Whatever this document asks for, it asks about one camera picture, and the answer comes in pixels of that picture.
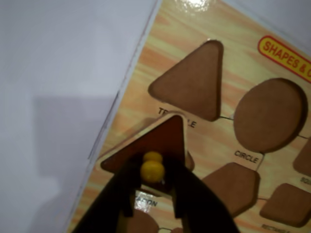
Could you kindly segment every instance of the wooden triangle piece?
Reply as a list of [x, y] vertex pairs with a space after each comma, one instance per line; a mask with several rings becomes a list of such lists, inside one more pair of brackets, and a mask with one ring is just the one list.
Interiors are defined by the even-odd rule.
[[220, 115], [223, 45], [205, 42], [149, 86], [149, 94], [203, 119]]
[[[182, 114], [170, 112], [103, 154], [96, 162], [96, 168], [115, 173], [132, 156], [149, 151], [161, 153], [164, 159], [165, 156], [174, 156], [185, 163], [186, 128], [186, 118]], [[161, 183], [143, 184], [152, 188], [151, 191], [168, 193], [167, 187]]]

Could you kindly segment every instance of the wooden shape puzzle board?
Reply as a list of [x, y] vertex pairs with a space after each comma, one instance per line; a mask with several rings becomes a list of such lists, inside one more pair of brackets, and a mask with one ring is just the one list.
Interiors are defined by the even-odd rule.
[[[290, 226], [292, 219], [284, 221], [275, 217], [275, 213], [264, 214], [270, 219], [260, 215], [267, 203], [273, 203], [274, 198], [271, 197], [282, 184], [287, 183], [311, 193], [309, 173], [300, 173], [301, 168], [296, 166], [298, 169], [294, 169], [293, 166], [311, 136], [311, 84], [259, 52], [260, 41], [268, 39], [271, 43], [272, 38], [283, 47], [311, 60], [275, 33], [221, 1], [211, 2], [207, 9], [195, 11], [191, 7], [185, 9], [182, 0], [163, 0], [97, 156], [104, 155], [121, 141], [132, 137], [162, 114], [182, 112], [188, 120], [186, 143], [195, 163], [193, 173], [196, 176], [203, 179], [227, 164], [236, 163], [253, 170], [260, 177], [258, 193], [252, 194], [257, 196], [256, 202], [234, 218], [242, 233], [310, 232], [311, 220], [303, 226], [294, 227]], [[224, 46], [220, 118], [214, 122], [162, 103], [148, 93], [152, 82], [209, 39], [218, 40]], [[232, 119], [243, 96], [256, 85], [272, 78], [284, 78], [302, 88], [308, 99], [307, 119], [299, 134], [286, 146], [265, 154], [249, 151], [238, 142]], [[310, 163], [310, 158], [305, 155], [301, 155], [297, 163], [301, 164], [300, 160], [305, 157], [306, 162]], [[96, 162], [78, 200], [68, 233], [113, 175], [101, 169], [100, 162], [100, 159]], [[170, 199], [137, 191], [135, 208], [149, 214], [159, 226], [160, 233], [181, 227], [181, 221], [174, 218]], [[207, 231], [208, 224], [212, 223], [207, 219]]]

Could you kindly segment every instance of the brown cutout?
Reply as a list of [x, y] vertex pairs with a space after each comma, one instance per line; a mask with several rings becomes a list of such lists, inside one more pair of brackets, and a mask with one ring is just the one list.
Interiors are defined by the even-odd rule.
[[227, 164], [202, 181], [225, 204], [232, 217], [251, 208], [257, 200], [260, 177], [236, 163]]
[[174, 228], [171, 233], [183, 233], [183, 229], [180, 227]]
[[156, 221], [145, 212], [134, 210], [133, 217], [128, 217], [125, 233], [157, 233], [159, 226]]
[[205, 42], [149, 86], [149, 94], [203, 119], [220, 115], [224, 47], [220, 41]]
[[302, 227], [311, 217], [311, 193], [288, 183], [281, 184], [263, 206], [260, 215], [289, 226]]
[[[129, 158], [136, 154], [143, 155], [148, 151], [157, 151], [164, 158], [165, 156], [174, 156], [185, 163], [184, 130], [186, 129], [186, 122], [187, 120], [182, 114], [168, 113], [132, 138], [105, 153], [97, 163], [100, 164], [101, 169], [115, 173]], [[169, 193], [169, 187], [164, 184], [144, 182], [143, 184], [162, 193]]]
[[298, 135], [307, 111], [307, 97], [297, 84], [283, 78], [270, 79], [241, 99], [234, 114], [234, 132], [250, 151], [275, 151]]
[[311, 138], [295, 159], [294, 168], [304, 175], [311, 176]]

